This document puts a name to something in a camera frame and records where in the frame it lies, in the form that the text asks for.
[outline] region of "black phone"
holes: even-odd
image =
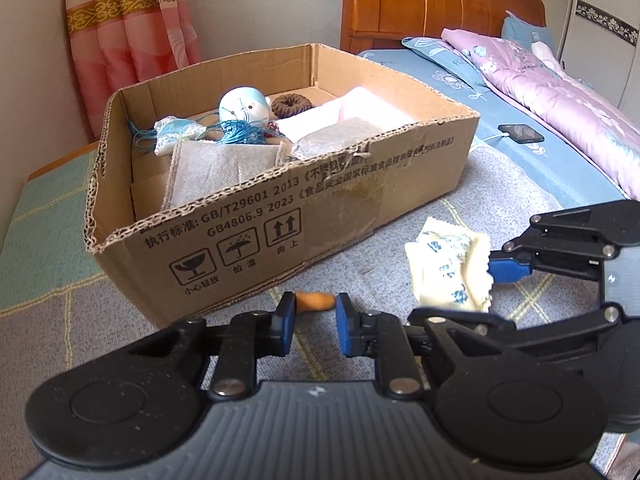
[[[498,129],[505,134],[509,134],[511,140],[518,144],[529,144],[530,142],[542,142],[545,137],[527,124],[501,124]]]

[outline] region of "gold patterned band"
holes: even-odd
[[[176,0],[93,0],[82,7],[70,9],[66,13],[66,26],[69,35],[99,23],[126,16],[134,12],[160,9],[162,4],[174,3]]]

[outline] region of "curtain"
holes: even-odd
[[[112,93],[201,61],[187,0],[65,0],[71,54],[94,137]]]

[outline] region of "wooden headboard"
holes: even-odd
[[[407,36],[439,38],[443,28],[499,37],[506,11],[545,25],[541,0],[343,0],[340,48],[399,48]]]

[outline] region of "purple comforter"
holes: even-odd
[[[622,112],[604,107],[589,95],[593,91],[562,79],[513,41],[449,29],[442,39],[498,90],[554,127],[631,198],[640,200],[640,134]]]

